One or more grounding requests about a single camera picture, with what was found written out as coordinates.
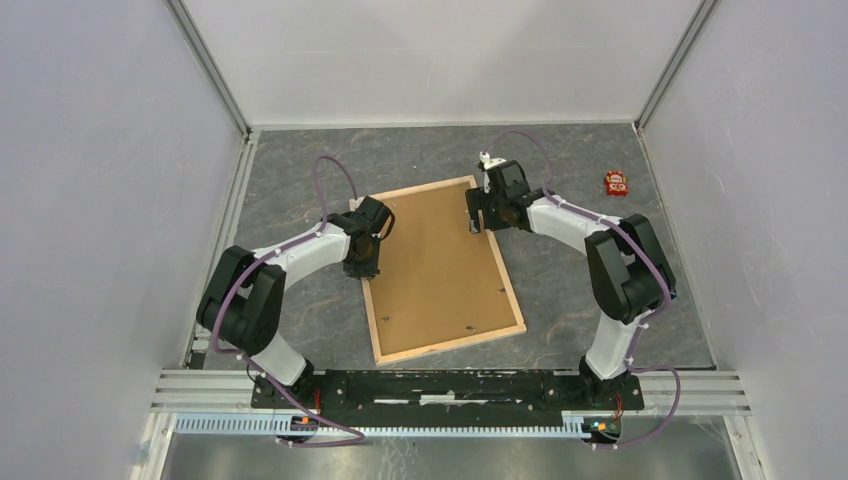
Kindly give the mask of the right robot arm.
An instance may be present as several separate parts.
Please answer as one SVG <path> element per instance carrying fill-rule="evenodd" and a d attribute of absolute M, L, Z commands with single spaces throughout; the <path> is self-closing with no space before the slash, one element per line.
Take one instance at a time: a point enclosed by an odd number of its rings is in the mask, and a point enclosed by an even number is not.
<path fill-rule="evenodd" d="M 465 193 L 472 233 L 520 229 L 585 256 L 601 315 L 578 367 L 577 392 L 591 408 L 606 406 L 631 373 L 638 332 L 675 296 L 676 277 L 652 224 L 639 214 L 605 216 L 531 189 L 515 160 L 483 153 L 478 167 L 483 184 Z"/>

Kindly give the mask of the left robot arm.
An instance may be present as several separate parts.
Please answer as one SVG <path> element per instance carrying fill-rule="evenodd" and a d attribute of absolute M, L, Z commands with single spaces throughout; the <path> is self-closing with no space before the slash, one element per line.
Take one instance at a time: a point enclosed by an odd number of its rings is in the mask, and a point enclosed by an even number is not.
<path fill-rule="evenodd" d="M 276 394 L 288 406 L 306 405 L 314 394 L 312 365 L 279 333 L 284 294 L 333 264 L 341 265 L 347 277 L 376 277 L 381 243 L 395 220 L 386 204 L 366 196 L 354 210 L 333 213 L 276 245 L 253 251 L 227 248 L 201 297 L 196 322 L 213 334 L 213 349 L 221 352 L 225 341 L 274 379 Z"/>

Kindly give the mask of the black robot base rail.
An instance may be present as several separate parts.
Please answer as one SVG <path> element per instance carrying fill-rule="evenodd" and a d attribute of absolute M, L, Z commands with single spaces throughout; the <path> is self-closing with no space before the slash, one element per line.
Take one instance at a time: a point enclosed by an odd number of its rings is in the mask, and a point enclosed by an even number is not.
<path fill-rule="evenodd" d="M 556 370 L 327 370 L 289 396 L 252 373 L 166 370 L 151 410 L 179 433 L 268 434 L 305 443 L 356 436 L 573 438 L 613 442 L 625 421 L 747 417 L 733 372 L 689 370 L 628 378 L 590 399 Z"/>

